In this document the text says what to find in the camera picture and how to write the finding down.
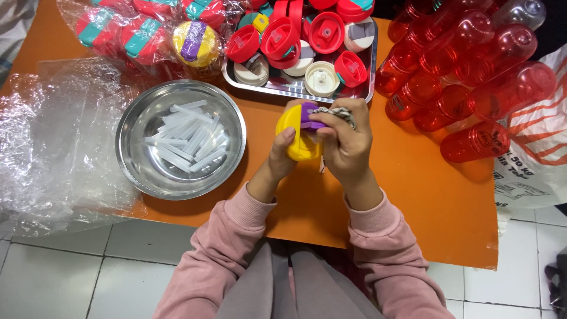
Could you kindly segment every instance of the sweatshirt sleeve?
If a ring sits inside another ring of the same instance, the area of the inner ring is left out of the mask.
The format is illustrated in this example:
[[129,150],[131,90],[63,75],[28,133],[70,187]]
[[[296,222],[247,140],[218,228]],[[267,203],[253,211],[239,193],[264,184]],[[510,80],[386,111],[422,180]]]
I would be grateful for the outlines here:
[[252,198],[246,185],[231,200],[218,202],[191,237],[194,250],[181,257],[153,318],[213,319],[248,267],[244,258],[262,237],[275,206]]
[[388,319],[454,318],[440,287],[426,273],[429,263],[415,236],[386,193],[369,211],[353,210],[346,197],[345,203],[354,261],[367,271],[365,284],[382,314]]

